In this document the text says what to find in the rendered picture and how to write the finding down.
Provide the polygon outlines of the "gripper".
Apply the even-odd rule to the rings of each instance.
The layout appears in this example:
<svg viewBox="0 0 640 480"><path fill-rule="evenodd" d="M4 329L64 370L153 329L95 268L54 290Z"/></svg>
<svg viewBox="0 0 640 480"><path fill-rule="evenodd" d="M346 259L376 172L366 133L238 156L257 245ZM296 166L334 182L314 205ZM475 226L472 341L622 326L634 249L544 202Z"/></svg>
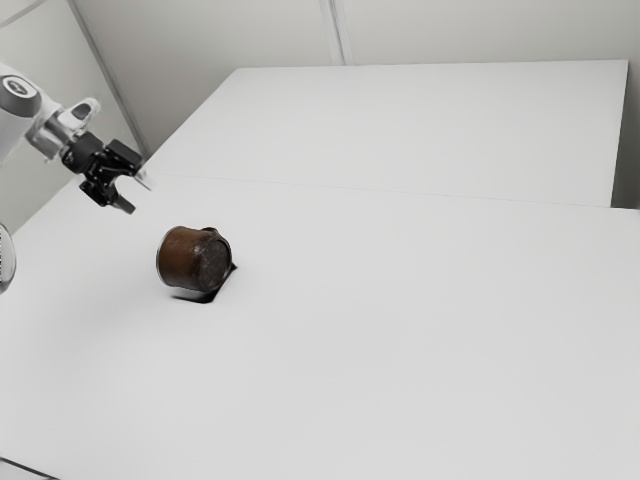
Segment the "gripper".
<svg viewBox="0 0 640 480"><path fill-rule="evenodd" d="M146 159L119 140L104 143L93 133L77 137L62 156L63 165L75 174L97 176L104 158L103 172L113 179L87 178L80 189L100 207L113 207L131 215L136 207L118 192L115 180L121 176L133 178L142 187L151 190L151 179Z"/></svg>

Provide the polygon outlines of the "brown rusty mug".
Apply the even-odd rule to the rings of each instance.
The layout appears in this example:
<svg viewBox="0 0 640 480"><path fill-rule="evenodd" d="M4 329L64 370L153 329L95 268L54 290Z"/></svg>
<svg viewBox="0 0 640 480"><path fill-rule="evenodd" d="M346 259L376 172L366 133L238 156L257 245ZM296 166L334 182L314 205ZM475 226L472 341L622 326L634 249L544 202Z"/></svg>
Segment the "brown rusty mug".
<svg viewBox="0 0 640 480"><path fill-rule="evenodd" d="M229 242L213 227L173 227L156 253L157 273L165 285L202 294L217 291L235 268Z"/></svg>

